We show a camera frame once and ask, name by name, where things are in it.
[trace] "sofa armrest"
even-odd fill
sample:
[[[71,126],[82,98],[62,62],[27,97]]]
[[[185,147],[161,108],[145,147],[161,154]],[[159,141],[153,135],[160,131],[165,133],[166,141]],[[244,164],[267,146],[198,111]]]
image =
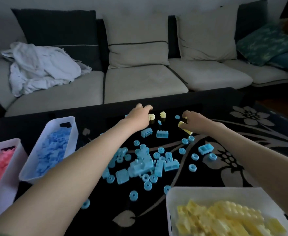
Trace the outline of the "sofa armrest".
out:
[[[10,65],[10,62],[0,59],[0,104],[6,110],[16,100],[9,84]]]

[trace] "flower pattern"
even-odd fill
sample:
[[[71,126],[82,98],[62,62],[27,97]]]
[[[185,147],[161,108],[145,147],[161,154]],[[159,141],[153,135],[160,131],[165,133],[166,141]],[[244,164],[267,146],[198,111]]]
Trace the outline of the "flower pattern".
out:
[[[209,168],[213,170],[220,170],[221,178],[226,187],[243,187],[243,178],[254,187],[258,187],[257,181],[246,171],[243,166],[238,162],[229,152],[223,148],[219,143],[210,143],[213,147],[213,153],[217,155],[215,161],[210,160],[209,156],[206,155],[203,158]]]
[[[266,119],[269,117],[267,113],[257,112],[255,109],[246,106],[244,108],[241,107],[232,107],[236,112],[231,112],[230,114],[236,118],[244,118],[244,123],[247,125],[255,126],[258,123],[266,126],[274,126],[270,120]]]

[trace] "bin of pink blocks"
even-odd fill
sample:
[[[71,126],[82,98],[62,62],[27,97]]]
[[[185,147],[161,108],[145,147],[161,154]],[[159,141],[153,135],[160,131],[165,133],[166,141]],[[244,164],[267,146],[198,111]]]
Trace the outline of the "bin of pink blocks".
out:
[[[27,154],[18,138],[0,142],[0,214],[12,205]]]
[[[51,168],[75,152],[77,138],[75,117],[49,121],[20,172],[20,180],[35,184]]]

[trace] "beige cushion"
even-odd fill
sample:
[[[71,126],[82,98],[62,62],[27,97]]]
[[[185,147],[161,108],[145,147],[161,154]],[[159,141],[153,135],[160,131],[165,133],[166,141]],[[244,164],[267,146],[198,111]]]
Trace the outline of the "beige cushion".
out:
[[[92,71],[74,82],[22,95],[8,109],[8,116],[78,108],[103,103],[103,72]]]
[[[243,72],[227,67],[216,61],[182,61],[169,59],[173,69],[194,91],[233,87],[235,89],[249,86],[252,78]]]
[[[104,103],[186,92],[184,83],[163,65],[111,69],[106,74]]]
[[[168,62],[168,16],[104,16],[108,69]]]
[[[181,60],[236,59],[238,7],[227,5],[205,13],[177,16]]]
[[[288,72],[272,66],[256,66],[238,59],[225,61],[224,64],[246,73],[253,79],[254,85],[259,85],[260,87],[288,83]]]
[[[8,107],[16,100],[9,84],[11,64],[11,62],[0,59],[0,104],[4,109],[8,109]]]

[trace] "hand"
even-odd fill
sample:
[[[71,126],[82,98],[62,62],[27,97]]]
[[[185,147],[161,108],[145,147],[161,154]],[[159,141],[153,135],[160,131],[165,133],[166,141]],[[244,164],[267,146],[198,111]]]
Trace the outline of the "hand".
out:
[[[219,124],[196,112],[185,111],[182,117],[187,118],[187,124],[182,123],[180,128],[198,134],[209,135],[210,131]]]
[[[138,103],[134,109],[126,116],[125,120],[130,123],[134,132],[143,130],[149,125],[148,113],[152,110],[151,105],[146,105],[144,108],[142,104]]]

